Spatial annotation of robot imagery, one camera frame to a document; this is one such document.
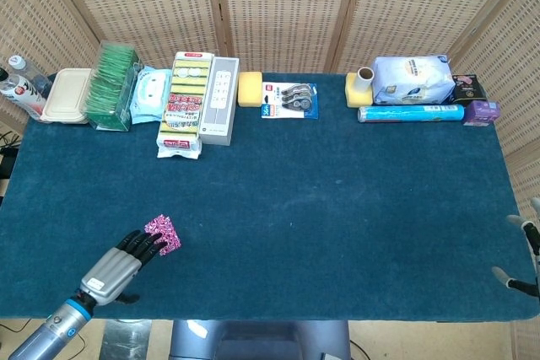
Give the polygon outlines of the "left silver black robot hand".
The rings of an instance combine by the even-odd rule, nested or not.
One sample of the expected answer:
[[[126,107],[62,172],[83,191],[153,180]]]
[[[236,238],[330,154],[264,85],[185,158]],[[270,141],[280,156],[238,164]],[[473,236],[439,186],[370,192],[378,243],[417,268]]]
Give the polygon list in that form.
[[[94,306],[113,302],[135,304],[140,296],[124,290],[140,270],[167,246],[167,242],[159,242],[161,237],[162,233],[151,234],[141,230],[126,235],[83,276],[78,295]]]

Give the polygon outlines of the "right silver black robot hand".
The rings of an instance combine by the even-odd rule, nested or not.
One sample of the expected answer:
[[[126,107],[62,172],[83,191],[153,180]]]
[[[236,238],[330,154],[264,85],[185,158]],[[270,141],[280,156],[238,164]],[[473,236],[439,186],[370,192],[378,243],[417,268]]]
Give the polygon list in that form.
[[[539,228],[537,224],[519,215],[508,215],[506,220],[517,226],[525,235],[532,252],[535,282],[528,283],[510,277],[503,269],[497,266],[491,268],[495,278],[509,289],[514,289],[528,296],[539,298]]]

